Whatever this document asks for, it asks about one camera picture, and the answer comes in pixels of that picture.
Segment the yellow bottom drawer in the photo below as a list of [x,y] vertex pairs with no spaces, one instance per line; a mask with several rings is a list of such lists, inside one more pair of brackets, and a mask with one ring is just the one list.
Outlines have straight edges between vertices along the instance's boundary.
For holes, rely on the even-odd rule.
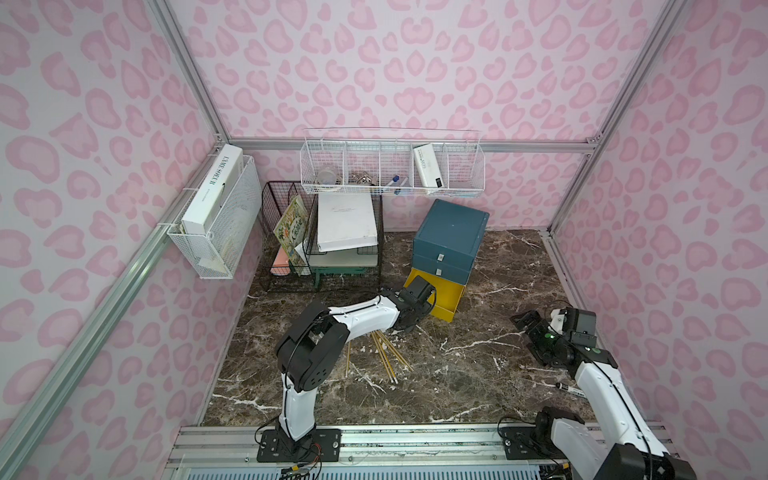
[[415,268],[411,269],[405,285],[408,286],[416,277],[422,277],[436,289],[430,297],[430,301],[434,304],[431,315],[445,322],[452,322],[465,286]]

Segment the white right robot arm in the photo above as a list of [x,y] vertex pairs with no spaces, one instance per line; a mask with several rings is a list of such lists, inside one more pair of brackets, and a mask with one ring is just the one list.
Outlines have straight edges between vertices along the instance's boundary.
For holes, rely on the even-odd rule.
[[545,367],[567,371],[600,426],[604,442],[591,435],[576,413],[547,406],[536,416],[528,440],[534,451],[579,479],[694,479],[691,465],[671,454],[630,397],[613,355],[597,345],[596,314],[566,307],[545,319],[536,310],[511,318],[527,348]]

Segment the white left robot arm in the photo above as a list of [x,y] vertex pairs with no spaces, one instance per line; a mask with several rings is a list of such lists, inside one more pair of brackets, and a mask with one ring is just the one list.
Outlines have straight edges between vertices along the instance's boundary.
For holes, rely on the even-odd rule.
[[360,303],[331,307],[314,300],[307,305],[275,350],[283,387],[278,417],[283,437],[292,444],[310,437],[316,428],[317,390],[350,341],[376,331],[410,331],[431,313],[436,300],[436,288],[418,276]]

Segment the teal drawer cabinet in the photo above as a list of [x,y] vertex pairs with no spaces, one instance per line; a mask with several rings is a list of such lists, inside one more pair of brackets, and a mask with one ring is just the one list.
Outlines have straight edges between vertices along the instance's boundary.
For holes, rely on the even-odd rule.
[[489,213],[436,200],[413,239],[412,267],[466,285]]

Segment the black marker pen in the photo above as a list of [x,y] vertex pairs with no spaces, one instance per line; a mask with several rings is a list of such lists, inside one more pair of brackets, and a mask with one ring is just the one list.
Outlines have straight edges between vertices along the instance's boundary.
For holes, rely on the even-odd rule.
[[570,395],[586,399],[586,394],[581,389],[579,389],[577,387],[566,385],[566,384],[563,384],[563,383],[560,383],[560,382],[556,383],[555,387],[558,390],[564,391],[564,392],[566,392],[566,393],[568,393]]

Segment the yellow pencil bundle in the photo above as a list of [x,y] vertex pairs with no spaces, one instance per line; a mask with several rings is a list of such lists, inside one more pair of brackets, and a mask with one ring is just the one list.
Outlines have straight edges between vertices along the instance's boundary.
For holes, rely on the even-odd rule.
[[401,351],[395,346],[389,336],[376,330],[366,334],[363,337],[353,339],[345,346],[343,358],[343,376],[350,378],[354,376],[358,381],[364,382],[374,389],[382,390],[383,387],[376,381],[374,375],[368,370],[355,366],[352,362],[352,354],[355,351],[366,353],[379,361],[380,367],[384,372],[386,383],[398,385],[400,378],[398,372],[414,372],[413,365],[405,358]]

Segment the white paper stack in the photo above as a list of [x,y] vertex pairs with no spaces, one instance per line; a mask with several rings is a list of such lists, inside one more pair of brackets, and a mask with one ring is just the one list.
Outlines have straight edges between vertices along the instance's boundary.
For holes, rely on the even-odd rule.
[[378,243],[369,194],[320,193],[317,213],[317,244],[322,253],[372,247]]

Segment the white small box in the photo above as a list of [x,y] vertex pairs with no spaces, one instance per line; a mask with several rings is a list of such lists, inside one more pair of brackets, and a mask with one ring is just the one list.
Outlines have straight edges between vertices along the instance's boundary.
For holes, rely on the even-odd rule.
[[444,182],[434,146],[431,143],[416,146],[413,154],[421,185],[428,194],[437,192],[444,186]]

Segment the colorful picture book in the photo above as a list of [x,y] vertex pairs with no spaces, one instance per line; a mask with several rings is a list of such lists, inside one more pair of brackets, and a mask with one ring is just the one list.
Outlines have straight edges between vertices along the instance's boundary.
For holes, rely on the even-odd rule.
[[295,268],[306,267],[306,261],[298,252],[307,232],[309,213],[300,195],[294,196],[273,230],[289,263]]

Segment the white book box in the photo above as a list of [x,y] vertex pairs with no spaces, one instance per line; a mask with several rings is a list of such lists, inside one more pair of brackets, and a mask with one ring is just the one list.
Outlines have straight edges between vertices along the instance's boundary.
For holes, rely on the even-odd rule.
[[209,232],[244,168],[243,149],[224,145],[182,216],[184,233],[206,235]]

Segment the green stool frame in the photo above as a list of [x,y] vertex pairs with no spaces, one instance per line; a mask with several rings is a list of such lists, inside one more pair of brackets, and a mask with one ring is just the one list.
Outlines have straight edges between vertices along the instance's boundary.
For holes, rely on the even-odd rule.
[[319,267],[312,276],[315,291],[375,290],[381,280],[377,267]]

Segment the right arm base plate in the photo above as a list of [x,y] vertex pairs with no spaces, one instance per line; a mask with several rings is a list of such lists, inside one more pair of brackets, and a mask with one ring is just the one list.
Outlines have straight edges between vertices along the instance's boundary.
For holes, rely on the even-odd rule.
[[500,426],[501,438],[507,460],[556,460],[560,452],[553,444],[539,442],[537,429],[531,426]]

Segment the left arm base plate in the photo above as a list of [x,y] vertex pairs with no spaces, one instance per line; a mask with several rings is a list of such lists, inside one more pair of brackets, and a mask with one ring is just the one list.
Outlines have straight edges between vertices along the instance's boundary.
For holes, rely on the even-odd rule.
[[281,428],[264,431],[258,441],[258,463],[310,462],[316,457],[322,462],[337,462],[340,456],[342,431],[315,428],[300,440],[291,439]]

